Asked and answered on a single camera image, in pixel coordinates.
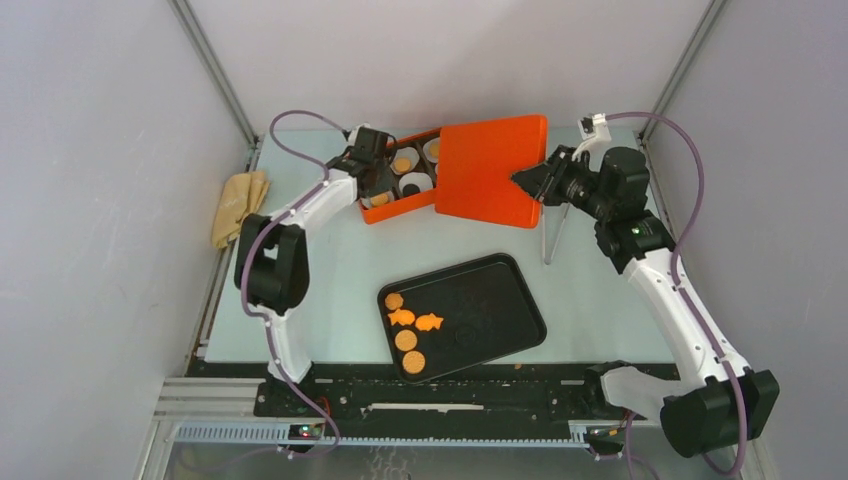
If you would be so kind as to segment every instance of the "black tray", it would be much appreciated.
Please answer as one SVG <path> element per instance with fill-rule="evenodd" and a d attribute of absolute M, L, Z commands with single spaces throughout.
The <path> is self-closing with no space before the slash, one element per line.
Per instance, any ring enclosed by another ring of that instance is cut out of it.
<path fill-rule="evenodd" d="M 442 328 L 421 332 L 412 325 L 392 326 L 385 305 L 390 293 L 401 294 L 402 308 L 416 317 L 428 313 L 443 317 Z M 395 368 L 410 383 L 535 347 L 547 335 L 518 264 L 505 253 L 386 285 L 377 295 L 377 304 Z M 394 343 L 395 335 L 404 329 L 415 332 L 415 350 L 426 359 L 424 370 L 414 375 L 404 371 L 405 352 Z"/>

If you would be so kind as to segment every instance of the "white wall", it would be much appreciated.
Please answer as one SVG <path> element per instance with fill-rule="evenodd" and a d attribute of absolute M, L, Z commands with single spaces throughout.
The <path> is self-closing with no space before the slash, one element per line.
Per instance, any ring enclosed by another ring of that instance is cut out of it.
<path fill-rule="evenodd" d="M 129 478 L 246 145 L 164 0 L 0 19 L 0 478 Z"/>
<path fill-rule="evenodd" d="M 668 113 L 705 162 L 687 264 L 728 338 L 781 384 L 765 436 L 784 479 L 844 478 L 846 18 L 846 2 L 732 2 Z M 651 145 L 682 225 L 692 160 L 662 127 Z"/>
<path fill-rule="evenodd" d="M 394 128 L 528 112 L 570 126 L 590 112 L 650 109 L 708 1 L 192 3 L 266 131 L 290 108 Z"/>

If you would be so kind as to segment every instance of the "orange lid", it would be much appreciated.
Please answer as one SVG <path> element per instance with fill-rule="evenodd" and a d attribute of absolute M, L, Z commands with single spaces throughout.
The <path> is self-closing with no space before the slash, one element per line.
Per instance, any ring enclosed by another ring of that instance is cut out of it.
<path fill-rule="evenodd" d="M 455 217 L 533 228 L 540 205 L 510 176 L 545 159 L 543 115 L 442 127 L 436 211 Z"/>

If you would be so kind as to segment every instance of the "tan towel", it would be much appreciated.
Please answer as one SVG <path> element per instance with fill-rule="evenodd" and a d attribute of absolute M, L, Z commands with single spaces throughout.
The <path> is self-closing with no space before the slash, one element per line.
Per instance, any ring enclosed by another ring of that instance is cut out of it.
<path fill-rule="evenodd" d="M 212 225 L 212 245 L 224 248 L 238 238 L 242 220 L 259 211 L 269 185 L 271 182 L 261 170 L 239 173 L 227 180 Z"/>

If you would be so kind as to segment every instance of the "white tabletop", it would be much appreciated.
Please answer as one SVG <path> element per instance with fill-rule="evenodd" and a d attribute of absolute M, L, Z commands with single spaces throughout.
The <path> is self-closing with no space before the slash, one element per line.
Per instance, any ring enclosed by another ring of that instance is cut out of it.
<path fill-rule="evenodd" d="M 411 131 L 392 131 L 398 138 Z M 633 132 L 612 129 L 612 146 L 636 147 Z M 286 145 L 329 159 L 344 148 L 337 132 L 280 132 Z M 577 146 L 576 128 L 551 129 L 550 153 Z M 597 169 L 600 157 L 593 159 Z M 284 206 L 317 181 L 320 171 L 266 139 L 258 167 L 271 179 L 260 213 Z M 656 213 L 649 192 L 648 205 Z M 493 363 L 671 362 L 653 317 L 636 291 L 595 245 L 594 220 L 572 209 L 553 264 L 541 259 L 541 228 L 492 225 L 436 214 L 432 206 L 374 225 L 348 207 L 321 231 L 307 232 L 311 282 L 296 321 L 308 322 L 307 348 L 316 362 L 391 363 L 377 309 L 386 284 L 497 252 L 518 262 L 548 328 L 546 340 Z M 263 327 L 242 312 L 227 280 L 214 320 L 206 361 L 264 362 Z"/>

